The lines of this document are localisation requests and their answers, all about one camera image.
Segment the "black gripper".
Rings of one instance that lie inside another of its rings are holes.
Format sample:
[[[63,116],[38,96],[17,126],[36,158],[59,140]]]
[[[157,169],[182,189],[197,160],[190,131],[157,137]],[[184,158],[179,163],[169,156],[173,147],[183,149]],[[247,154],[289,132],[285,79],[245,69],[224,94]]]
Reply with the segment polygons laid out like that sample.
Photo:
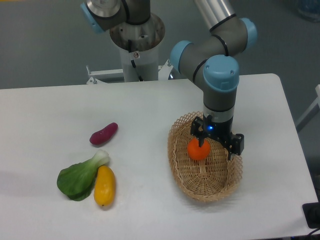
[[[231,127],[233,117],[225,122],[214,122],[211,115],[195,117],[191,123],[190,134],[198,140],[201,148],[205,139],[209,138],[219,142],[227,149],[227,160],[230,161],[232,155],[241,155],[244,150],[244,135],[233,134]]]

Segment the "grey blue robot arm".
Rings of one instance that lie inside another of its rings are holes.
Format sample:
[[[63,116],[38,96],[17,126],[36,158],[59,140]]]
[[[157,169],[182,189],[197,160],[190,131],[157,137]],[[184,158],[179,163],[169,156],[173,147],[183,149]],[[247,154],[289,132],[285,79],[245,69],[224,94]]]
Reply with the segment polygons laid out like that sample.
[[[210,32],[202,44],[183,40],[171,50],[169,62],[203,92],[203,116],[190,133],[202,146],[205,139],[219,142],[229,155],[240,155],[244,136],[232,133],[239,84],[235,55],[257,41],[257,29],[248,18],[238,18],[227,0],[197,0]],[[120,51],[126,82],[159,78],[158,46],[165,36],[162,20],[151,12],[148,0],[86,0],[80,6],[96,33],[109,32]]]

